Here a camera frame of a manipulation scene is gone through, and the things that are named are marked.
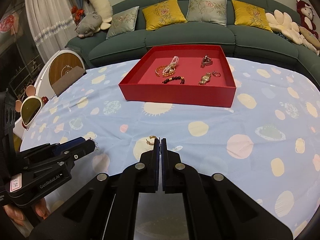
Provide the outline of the person's left hand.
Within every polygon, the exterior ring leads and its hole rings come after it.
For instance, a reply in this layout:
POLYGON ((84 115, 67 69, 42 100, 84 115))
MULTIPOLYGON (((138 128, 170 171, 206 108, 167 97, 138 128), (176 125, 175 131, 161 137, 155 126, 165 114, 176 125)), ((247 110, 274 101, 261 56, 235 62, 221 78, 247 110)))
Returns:
MULTIPOLYGON (((25 226, 24 222, 26 221, 26 218, 21 210, 19 210, 17 207, 13 207, 10 204, 3 206, 3 209, 9 218, 17 225, 25 226)), ((43 219, 46 219, 50 215, 45 198, 42 198, 36 202, 33 205, 33 209, 36 214, 43 219)))

